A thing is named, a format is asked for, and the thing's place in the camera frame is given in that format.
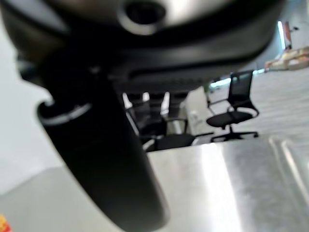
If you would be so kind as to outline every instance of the black chair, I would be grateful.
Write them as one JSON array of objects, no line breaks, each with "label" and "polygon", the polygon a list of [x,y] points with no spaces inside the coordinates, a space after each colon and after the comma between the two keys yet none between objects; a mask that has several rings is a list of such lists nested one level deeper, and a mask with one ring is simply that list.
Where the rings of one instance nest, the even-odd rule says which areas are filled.
[{"label": "black chair", "polygon": [[[167,129],[168,129],[168,123],[173,121],[183,121],[184,122],[184,130],[182,134],[169,134],[167,135]],[[191,146],[193,141],[196,139],[195,136],[191,134],[187,134],[187,128],[188,128],[188,120],[182,119],[182,118],[175,118],[175,119],[166,119],[162,118],[162,122],[155,125],[149,125],[150,128],[156,130],[156,135],[152,136],[152,139],[154,140],[154,143],[149,146],[146,151],[161,151],[161,150],[167,150],[167,149],[173,149],[173,148],[180,148],[180,147],[187,147]],[[146,127],[142,130],[141,138],[148,136],[147,133],[150,131]]]},{"label": "black chair", "polygon": [[[213,137],[211,142],[213,143],[216,139],[224,138],[224,141],[243,139],[242,135],[253,134],[254,138],[259,136],[258,132],[234,132],[232,124],[238,124],[240,122],[247,121],[257,117],[260,113],[255,108],[250,99],[250,90],[252,83],[253,71],[245,71],[231,74],[231,84],[228,98],[225,100],[217,101],[208,104],[208,108],[211,110],[211,105],[219,102],[228,101],[230,106],[227,108],[226,113],[215,115],[207,119],[207,124],[212,127],[222,128],[225,130],[229,126],[230,133],[220,136]],[[252,109],[256,112],[255,115],[239,111],[239,108]]]},{"label": "black chair", "polygon": [[[135,121],[134,117],[132,117],[132,113],[127,111],[128,114],[131,116],[132,120]],[[168,123],[173,121],[183,121],[184,122],[184,129],[182,134],[169,134],[167,135],[168,131]],[[153,140],[153,144],[150,145],[145,149],[147,152],[152,151],[161,151],[173,148],[180,148],[180,147],[188,147],[191,146],[193,141],[201,136],[211,135],[213,133],[206,133],[200,135],[191,135],[187,133],[188,129],[188,120],[183,118],[163,118],[161,122],[152,123],[147,125],[146,127],[139,129],[139,137],[142,144]]]}]

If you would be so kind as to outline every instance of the chair base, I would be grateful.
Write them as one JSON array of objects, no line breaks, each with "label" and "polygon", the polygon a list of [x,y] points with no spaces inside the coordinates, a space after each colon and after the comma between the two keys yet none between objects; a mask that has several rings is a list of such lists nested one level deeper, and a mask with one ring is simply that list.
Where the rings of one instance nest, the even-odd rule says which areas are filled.
[{"label": "chair base", "polygon": [[234,132],[232,127],[230,126],[230,133],[229,134],[223,134],[223,135],[220,135],[220,136],[212,137],[211,143],[214,143],[215,140],[221,139],[221,138],[224,138],[224,140],[222,142],[226,142],[226,141],[229,141],[229,140],[240,140],[240,139],[243,139],[241,137],[242,135],[247,135],[247,134],[253,134],[254,138],[259,137],[259,133],[256,132],[256,131]]}]

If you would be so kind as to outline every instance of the round hole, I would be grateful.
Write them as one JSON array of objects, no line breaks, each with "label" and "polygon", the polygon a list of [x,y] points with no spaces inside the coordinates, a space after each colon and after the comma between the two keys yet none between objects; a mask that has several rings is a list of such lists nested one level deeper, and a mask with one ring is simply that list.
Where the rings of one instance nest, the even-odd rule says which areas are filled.
[{"label": "round hole", "polygon": [[126,7],[126,14],[137,24],[150,25],[161,21],[166,11],[155,2],[135,2]]}]

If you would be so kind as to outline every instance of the gray carpet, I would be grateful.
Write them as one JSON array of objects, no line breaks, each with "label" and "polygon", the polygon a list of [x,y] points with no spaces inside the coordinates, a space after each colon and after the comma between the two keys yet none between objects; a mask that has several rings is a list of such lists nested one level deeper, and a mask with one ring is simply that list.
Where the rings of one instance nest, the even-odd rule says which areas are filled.
[{"label": "gray carpet", "polygon": [[[211,101],[227,98],[228,87],[210,95]],[[251,99],[260,116],[235,125],[235,131],[258,131],[261,136],[280,135],[295,143],[296,152],[309,151],[309,68],[298,71],[269,72],[253,79]],[[214,105],[217,113],[228,103]],[[216,135],[225,133],[215,129]]]}]

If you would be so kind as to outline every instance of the desk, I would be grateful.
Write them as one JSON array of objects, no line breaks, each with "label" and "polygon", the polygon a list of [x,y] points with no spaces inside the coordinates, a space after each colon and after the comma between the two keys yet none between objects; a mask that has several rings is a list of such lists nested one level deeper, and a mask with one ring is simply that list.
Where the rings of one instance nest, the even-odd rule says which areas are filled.
[{"label": "desk", "polygon": [[[308,231],[308,159],[284,140],[207,144],[149,158],[170,207],[160,232]],[[0,211],[15,232],[120,232],[65,168],[2,196]]]}]

